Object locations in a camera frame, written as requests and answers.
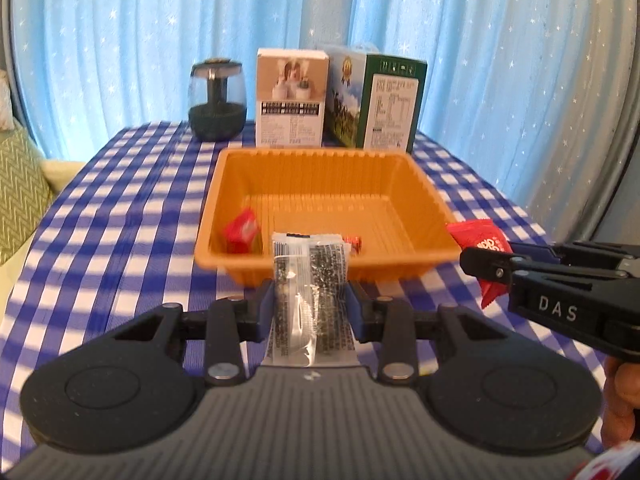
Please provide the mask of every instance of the landscape picture on box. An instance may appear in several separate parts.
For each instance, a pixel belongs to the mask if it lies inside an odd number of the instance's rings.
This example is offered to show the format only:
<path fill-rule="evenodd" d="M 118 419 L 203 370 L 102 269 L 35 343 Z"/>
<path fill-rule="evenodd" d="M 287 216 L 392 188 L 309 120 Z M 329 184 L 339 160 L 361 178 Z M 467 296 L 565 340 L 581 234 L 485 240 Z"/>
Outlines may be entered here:
<path fill-rule="evenodd" d="M 345 56 L 329 63 L 331 93 L 327 99 L 326 118 L 334 134 L 347 146 L 355 146 L 360 123 L 362 82 L 366 58 Z"/>
<path fill-rule="evenodd" d="M 295 57 L 258 57 L 259 101 L 318 101 L 326 94 L 326 62 Z"/>

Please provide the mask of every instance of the finger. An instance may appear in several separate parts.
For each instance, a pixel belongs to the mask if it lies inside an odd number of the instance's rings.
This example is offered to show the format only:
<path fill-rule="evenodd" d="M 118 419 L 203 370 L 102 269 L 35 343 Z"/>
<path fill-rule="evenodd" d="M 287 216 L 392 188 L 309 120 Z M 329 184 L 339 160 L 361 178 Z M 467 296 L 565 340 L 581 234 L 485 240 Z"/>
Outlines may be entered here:
<path fill-rule="evenodd" d="M 621 359 L 617 359 L 615 357 L 608 356 L 604 361 L 604 375 L 605 377 L 613 377 L 620 365 L 622 364 Z"/>
<path fill-rule="evenodd" d="M 610 410 L 605 410 L 602 416 L 602 430 L 600 436 L 605 448 L 626 442 L 634 433 L 636 420 L 633 415 L 617 416 Z"/>
<path fill-rule="evenodd" d="M 618 395 L 634 408 L 640 408 L 640 365 L 620 365 L 615 381 Z"/>
<path fill-rule="evenodd" d="M 609 411 L 622 417 L 633 415 L 634 407 L 618 395 L 614 378 L 609 378 L 604 383 L 603 395 Z"/>

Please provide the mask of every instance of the orange plastic tray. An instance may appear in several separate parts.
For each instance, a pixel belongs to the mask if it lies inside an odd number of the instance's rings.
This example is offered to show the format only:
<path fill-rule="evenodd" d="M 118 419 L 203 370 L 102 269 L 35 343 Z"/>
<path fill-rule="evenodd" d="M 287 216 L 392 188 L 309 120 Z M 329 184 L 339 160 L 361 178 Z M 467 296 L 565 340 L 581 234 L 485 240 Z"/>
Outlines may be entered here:
<path fill-rule="evenodd" d="M 262 254 L 227 254 L 223 229 L 246 207 L 260 224 Z M 231 148 L 216 164 L 195 261 L 256 286 L 273 277 L 272 233 L 341 234 L 362 240 L 350 280 L 413 278 L 458 259 L 446 222 L 453 214 L 405 153 Z"/>

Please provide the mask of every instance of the blue and white tablecloth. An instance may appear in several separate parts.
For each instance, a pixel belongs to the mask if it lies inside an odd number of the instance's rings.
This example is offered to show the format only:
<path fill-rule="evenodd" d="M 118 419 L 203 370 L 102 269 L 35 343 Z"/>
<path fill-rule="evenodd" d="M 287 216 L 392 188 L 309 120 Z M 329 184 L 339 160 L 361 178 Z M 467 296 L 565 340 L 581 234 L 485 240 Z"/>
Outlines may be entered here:
<path fill-rule="evenodd" d="M 254 144 L 248 125 L 234 142 L 201 144 L 186 124 L 155 123 L 123 130 L 62 192 L 38 228 L 24 270 L 0 326 L 1 457 L 6 470 L 33 447 L 20 416 L 18 394 L 31 371 L 135 314 L 165 301 L 206 309 L 215 298 L 244 291 L 226 274 L 199 269 L 193 247 L 218 153 Z M 414 158 L 458 220 L 492 218 L 509 240 L 544 243 L 543 230 L 468 166 L 424 136 Z M 475 279 L 445 264 L 420 280 L 368 285 L 373 296 L 404 296 L 418 309 L 440 303 L 478 308 Z M 506 312 L 506 302 L 484 312 L 588 367 L 604 382 L 603 356 L 587 346 Z M 201 342 L 190 342 L 185 367 L 202 365 Z M 420 342 L 422 372 L 436 367 Z M 252 368 L 264 347 L 243 344 Z M 359 345 L 371 363 L 371 345 Z M 600 422 L 590 447 L 597 450 Z"/>

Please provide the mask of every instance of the dark green humidifier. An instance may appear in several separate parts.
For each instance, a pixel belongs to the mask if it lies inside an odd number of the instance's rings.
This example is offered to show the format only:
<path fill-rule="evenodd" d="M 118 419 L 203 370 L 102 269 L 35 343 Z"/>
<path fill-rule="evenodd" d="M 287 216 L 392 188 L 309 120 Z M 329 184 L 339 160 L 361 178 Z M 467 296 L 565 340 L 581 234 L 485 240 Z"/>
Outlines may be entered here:
<path fill-rule="evenodd" d="M 189 126 L 200 141 L 233 139 L 246 122 L 242 64 L 214 58 L 193 65 L 189 106 Z"/>

